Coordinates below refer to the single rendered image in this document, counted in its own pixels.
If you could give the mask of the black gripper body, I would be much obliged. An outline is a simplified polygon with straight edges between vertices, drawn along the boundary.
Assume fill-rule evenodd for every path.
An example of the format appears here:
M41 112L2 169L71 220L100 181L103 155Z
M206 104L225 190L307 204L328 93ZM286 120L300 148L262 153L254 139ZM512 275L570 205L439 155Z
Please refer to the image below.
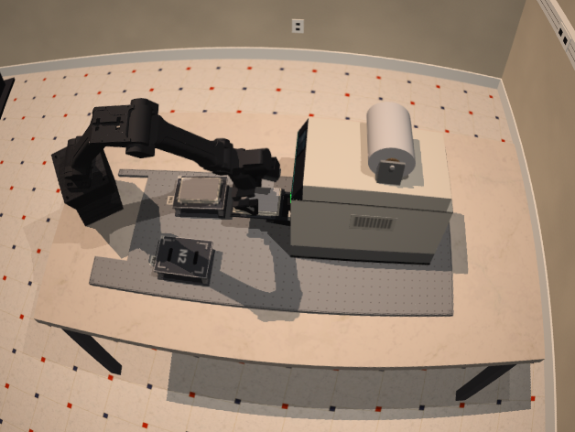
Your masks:
M233 198L233 207L234 208L249 206L250 200L249 199L241 200L241 198L242 197L253 198L255 196L255 189L243 190L242 187L240 186L240 184L238 183L238 181L236 180L236 178L241 177L245 172L246 171L244 171L242 174L240 174L236 177L231 177L228 175L233 182L233 189L232 189L231 197ZM259 183L260 183L260 178L258 178L256 180L256 186L258 186Z

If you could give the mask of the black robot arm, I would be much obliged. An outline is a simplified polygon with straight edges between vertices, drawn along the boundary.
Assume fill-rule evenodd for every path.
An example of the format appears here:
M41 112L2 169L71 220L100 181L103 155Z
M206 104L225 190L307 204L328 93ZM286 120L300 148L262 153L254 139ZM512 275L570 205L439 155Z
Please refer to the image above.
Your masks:
M127 155L138 158L154 157L156 148L192 160L219 176L236 177L246 171L236 178L243 190L255 189L258 178L279 180L280 164L268 148L245 150L233 148L226 138L205 139L165 121L158 115L158 107L158 103L145 98L133 99L130 105L94 107L84 134L68 140L63 163L65 187L87 189L91 186L91 162L105 146L126 147Z

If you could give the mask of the beige cylinder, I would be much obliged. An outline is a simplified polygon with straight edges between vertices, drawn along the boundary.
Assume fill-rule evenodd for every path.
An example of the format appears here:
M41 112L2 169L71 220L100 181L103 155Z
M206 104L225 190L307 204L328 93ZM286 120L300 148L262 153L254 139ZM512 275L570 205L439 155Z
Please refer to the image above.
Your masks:
M408 110L392 102L376 103L366 114L368 167L378 174L380 160L395 158L406 163L403 177L416 166Z

